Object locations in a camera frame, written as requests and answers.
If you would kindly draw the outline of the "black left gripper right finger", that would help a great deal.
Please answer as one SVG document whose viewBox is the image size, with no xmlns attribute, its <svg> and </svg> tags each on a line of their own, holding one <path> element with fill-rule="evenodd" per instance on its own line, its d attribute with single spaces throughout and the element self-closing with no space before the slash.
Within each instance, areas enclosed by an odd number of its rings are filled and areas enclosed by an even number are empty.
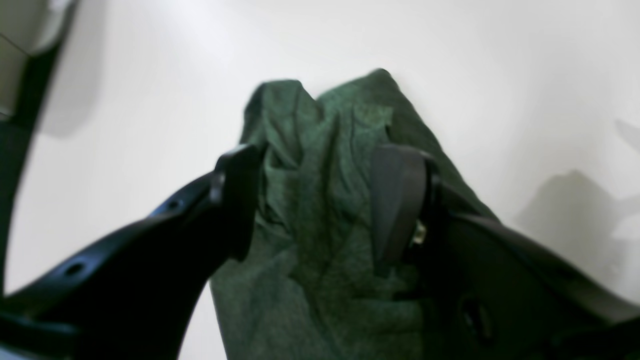
<svg viewBox="0 0 640 360">
<path fill-rule="evenodd" d="M 370 164 L 374 274 L 416 269 L 446 360 L 637 360 L 639 306 L 482 215 L 435 159 L 379 145 Z"/>
</svg>

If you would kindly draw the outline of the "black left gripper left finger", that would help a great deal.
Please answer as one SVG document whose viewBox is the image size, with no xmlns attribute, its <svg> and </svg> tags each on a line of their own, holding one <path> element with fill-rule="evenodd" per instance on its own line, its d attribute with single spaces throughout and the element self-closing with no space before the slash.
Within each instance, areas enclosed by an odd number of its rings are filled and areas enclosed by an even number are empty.
<svg viewBox="0 0 640 360">
<path fill-rule="evenodd" d="M 210 276 L 249 252 L 259 168 L 255 146 L 236 146 L 146 218 L 3 298 L 1 358 L 178 358 Z"/>
</svg>

